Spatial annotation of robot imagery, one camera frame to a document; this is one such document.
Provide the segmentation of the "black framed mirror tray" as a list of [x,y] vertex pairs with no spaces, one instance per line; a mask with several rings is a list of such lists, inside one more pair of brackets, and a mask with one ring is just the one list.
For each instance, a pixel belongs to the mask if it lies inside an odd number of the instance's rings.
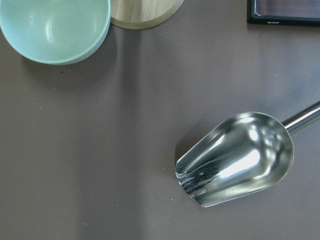
[[320,25],[319,0],[248,0],[247,23],[261,25]]

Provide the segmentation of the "steel ice scoop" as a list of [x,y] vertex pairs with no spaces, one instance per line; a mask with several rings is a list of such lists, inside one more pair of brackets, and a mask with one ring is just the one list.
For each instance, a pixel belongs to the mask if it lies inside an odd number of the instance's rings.
[[204,208],[265,190],[293,164],[292,135],[319,118],[319,103],[285,121],[262,112],[236,114],[177,160],[177,181]]

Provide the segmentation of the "mint green bowl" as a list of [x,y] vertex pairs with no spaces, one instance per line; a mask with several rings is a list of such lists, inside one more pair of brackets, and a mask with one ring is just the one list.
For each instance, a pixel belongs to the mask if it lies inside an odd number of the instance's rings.
[[78,63],[95,53],[111,23],[109,0],[2,0],[0,28],[23,57],[48,65]]

